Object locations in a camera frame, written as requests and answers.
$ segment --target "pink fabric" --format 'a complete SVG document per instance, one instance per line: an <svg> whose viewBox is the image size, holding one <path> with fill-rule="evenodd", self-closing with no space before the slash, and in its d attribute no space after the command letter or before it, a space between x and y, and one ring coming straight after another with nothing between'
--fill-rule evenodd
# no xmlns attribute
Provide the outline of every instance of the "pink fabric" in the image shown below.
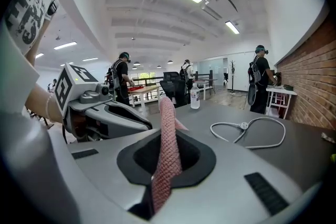
<svg viewBox="0 0 336 224"><path fill-rule="evenodd" d="M175 107L168 97L160 102L161 149L152 181L152 196L155 213L164 205L171 193L171 179L182 172L176 129L187 128L175 116Z"/></svg>

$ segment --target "black textured pad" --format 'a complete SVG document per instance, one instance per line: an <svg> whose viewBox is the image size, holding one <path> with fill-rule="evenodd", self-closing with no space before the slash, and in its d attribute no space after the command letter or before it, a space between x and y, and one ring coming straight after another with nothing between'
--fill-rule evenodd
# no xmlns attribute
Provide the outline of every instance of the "black textured pad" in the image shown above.
<svg viewBox="0 0 336 224"><path fill-rule="evenodd" d="M96 150L87 150L87 151L80 151L80 152L74 152L72 153L72 156L74 159L80 159L80 158L85 158L89 157L95 154L98 154L99 152Z"/></svg>
<svg viewBox="0 0 336 224"><path fill-rule="evenodd" d="M253 173L244 177L272 216L289 205L261 174Z"/></svg>

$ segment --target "gray table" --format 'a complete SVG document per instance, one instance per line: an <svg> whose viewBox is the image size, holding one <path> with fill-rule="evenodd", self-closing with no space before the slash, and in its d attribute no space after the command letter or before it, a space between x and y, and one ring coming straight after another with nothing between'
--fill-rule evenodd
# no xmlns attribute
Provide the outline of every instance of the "gray table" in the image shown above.
<svg viewBox="0 0 336 224"><path fill-rule="evenodd" d="M210 125L216 122L241 123L259 118L261 114L238 110L209 101L201 101L201 107L193 110L189 105L176 109L176 117L191 131L212 136L218 143L226 143L216 138L210 131ZM149 117L154 128L160 127L160 114ZM290 176L303 191L323 179L330 164L330 156L336 147L321 139L321 133L336 138L333 130L308 126L288 120L279 120L286 127L286 138L281 146L261 150L253 150L255 154L278 167ZM214 131L230 141L240 131L231 126L215 126ZM238 142L240 145L269 145L278 143L283 134L280 124L260 120L251 125L245 137Z"/></svg>

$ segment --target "black t-shirt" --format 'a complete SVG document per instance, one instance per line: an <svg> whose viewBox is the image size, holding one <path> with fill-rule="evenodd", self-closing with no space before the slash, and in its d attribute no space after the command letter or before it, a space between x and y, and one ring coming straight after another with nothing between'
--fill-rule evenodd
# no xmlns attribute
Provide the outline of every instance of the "black t-shirt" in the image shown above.
<svg viewBox="0 0 336 224"><path fill-rule="evenodd" d="M269 69L269 64L267 59L264 57L259 57L258 60L256 61L256 65L260 71L261 74L261 80L258 82L259 86L265 86L267 87L268 85L268 75L267 72L265 71L266 69Z"/></svg>
<svg viewBox="0 0 336 224"><path fill-rule="evenodd" d="M120 85L127 85L126 81L124 81L122 79L123 74L128 75L128 65L127 65L127 63L121 61L120 64L118 64L116 70L117 70L117 75L118 75L118 78L119 78Z"/></svg>

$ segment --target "black pants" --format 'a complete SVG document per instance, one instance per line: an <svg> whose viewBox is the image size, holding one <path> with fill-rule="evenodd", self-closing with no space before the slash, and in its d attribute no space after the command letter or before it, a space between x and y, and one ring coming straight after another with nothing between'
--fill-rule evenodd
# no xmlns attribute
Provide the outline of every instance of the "black pants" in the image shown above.
<svg viewBox="0 0 336 224"><path fill-rule="evenodd" d="M130 99L128 98L128 89L127 86L120 85L120 88L116 91L117 98L116 101L119 103L123 103L125 105L130 105Z"/></svg>
<svg viewBox="0 0 336 224"><path fill-rule="evenodd" d="M258 87L258 91L256 93L256 100L254 101L254 104L251 106L250 111L259 114L265 114L267 99L268 99L268 92L266 91L266 88Z"/></svg>
<svg viewBox="0 0 336 224"><path fill-rule="evenodd" d="M188 104L190 104L190 102L191 102L191 99L190 99L190 90L193 87L193 79L189 79L188 80L187 86L188 86Z"/></svg>

